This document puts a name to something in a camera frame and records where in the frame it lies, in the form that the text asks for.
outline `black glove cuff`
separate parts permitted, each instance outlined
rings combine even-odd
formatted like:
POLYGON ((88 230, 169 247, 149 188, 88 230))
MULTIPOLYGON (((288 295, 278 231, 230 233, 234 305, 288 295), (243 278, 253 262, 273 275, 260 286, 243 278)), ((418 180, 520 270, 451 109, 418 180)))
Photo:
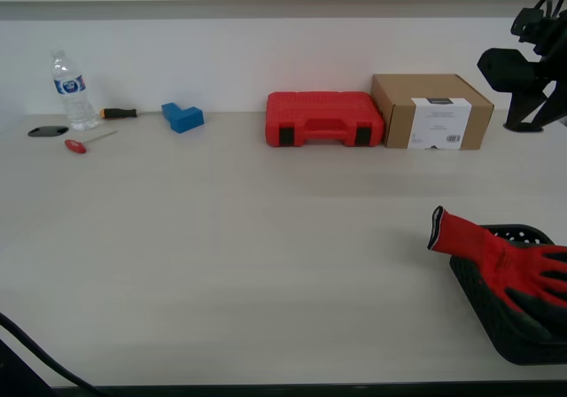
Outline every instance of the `black glove cuff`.
POLYGON ((427 249, 433 249, 433 246, 437 244, 439 239, 439 233, 441 232, 441 219, 443 218, 443 213, 445 213, 445 209, 443 206, 438 206, 433 211, 433 215, 431 216, 431 235, 429 237, 429 243, 427 244, 427 249))

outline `bottle cap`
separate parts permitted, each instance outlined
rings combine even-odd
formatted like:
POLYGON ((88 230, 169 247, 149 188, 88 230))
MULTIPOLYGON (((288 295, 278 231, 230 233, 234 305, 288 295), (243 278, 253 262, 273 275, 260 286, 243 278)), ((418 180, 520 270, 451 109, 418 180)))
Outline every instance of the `bottle cap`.
POLYGON ((51 51, 51 56, 54 58, 63 58, 65 56, 65 50, 56 49, 51 51))

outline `black basket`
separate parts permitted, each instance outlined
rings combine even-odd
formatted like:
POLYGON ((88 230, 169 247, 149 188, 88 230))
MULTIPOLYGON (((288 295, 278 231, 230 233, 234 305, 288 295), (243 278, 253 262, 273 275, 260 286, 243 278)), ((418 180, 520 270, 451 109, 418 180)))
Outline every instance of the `black basket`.
MULTIPOLYGON (((507 240, 553 244, 543 232, 530 226, 505 224, 483 227, 495 236, 507 240)), ((451 269, 477 313, 488 338, 502 357, 522 365, 567 363, 567 339, 554 337, 551 341, 542 342, 518 329, 503 305, 486 286, 474 262, 451 257, 451 269)))

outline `white label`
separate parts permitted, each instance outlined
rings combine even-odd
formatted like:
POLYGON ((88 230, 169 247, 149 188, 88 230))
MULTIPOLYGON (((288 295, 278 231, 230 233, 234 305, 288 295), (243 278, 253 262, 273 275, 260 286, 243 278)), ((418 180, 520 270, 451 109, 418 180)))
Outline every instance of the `white label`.
POLYGON ((461 149, 469 122, 469 102, 464 98, 412 98, 416 104, 408 149, 461 149))

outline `glove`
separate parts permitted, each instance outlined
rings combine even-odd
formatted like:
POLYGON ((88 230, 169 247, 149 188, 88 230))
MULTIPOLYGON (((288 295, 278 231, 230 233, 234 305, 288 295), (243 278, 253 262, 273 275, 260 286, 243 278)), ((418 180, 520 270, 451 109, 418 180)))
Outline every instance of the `glove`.
POLYGON ((539 339, 567 336, 567 247, 510 242, 442 206, 432 220, 428 248, 474 261, 524 332, 539 339))

